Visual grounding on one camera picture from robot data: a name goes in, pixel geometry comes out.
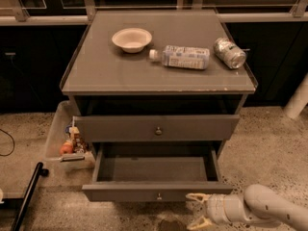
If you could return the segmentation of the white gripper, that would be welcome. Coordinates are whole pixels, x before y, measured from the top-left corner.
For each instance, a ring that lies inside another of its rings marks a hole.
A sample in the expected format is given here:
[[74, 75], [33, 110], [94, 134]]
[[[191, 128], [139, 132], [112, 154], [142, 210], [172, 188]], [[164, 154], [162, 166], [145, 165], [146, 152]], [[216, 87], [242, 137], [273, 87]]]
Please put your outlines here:
[[191, 192], [186, 194], [188, 200], [202, 205], [206, 202], [208, 218], [200, 217], [187, 225], [189, 231], [197, 231], [215, 224], [230, 224], [244, 220], [244, 198], [237, 194], [213, 194]]

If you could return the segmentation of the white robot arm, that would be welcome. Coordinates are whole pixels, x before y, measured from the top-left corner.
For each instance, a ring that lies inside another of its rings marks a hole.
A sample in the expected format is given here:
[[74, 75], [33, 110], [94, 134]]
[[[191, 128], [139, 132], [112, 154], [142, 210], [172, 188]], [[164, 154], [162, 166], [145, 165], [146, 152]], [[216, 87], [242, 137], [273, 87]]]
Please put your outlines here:
[[188, 225], [189, 230], [239, 222], [266, 228], [285, 223], [296, 231], [308, 231], [307, 208], [286, 200], [260, 184], [250, 185], [238, 194], [191, 192], [186, 198], [204, 205], [206, 210], [206, 216]]

